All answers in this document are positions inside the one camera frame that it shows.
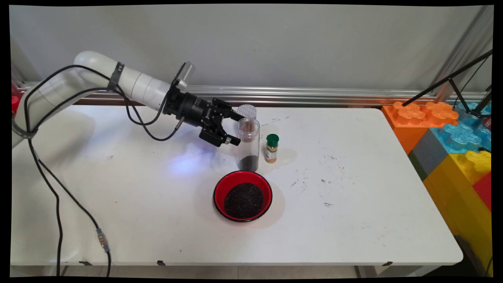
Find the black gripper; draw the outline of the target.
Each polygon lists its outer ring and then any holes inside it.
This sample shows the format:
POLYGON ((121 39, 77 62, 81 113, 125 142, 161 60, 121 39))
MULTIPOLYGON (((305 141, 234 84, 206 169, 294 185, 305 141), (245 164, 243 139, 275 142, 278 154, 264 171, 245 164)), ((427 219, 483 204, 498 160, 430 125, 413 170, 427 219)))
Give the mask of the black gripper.
POLYGON ((239 146, 241 139, 222 131, 222 127, 214 125, 212 118, 230 118, 239 121, 245 117, 232 109, 231 104, 221 99, 213 98, 210 102, 191 93, 183 93, 178 88, 171 88, 163 106, 163 114, 174 115, 177 120, 194 127, 202 127, 199 138, 207 143, 220 147, 223 144, 239 146))

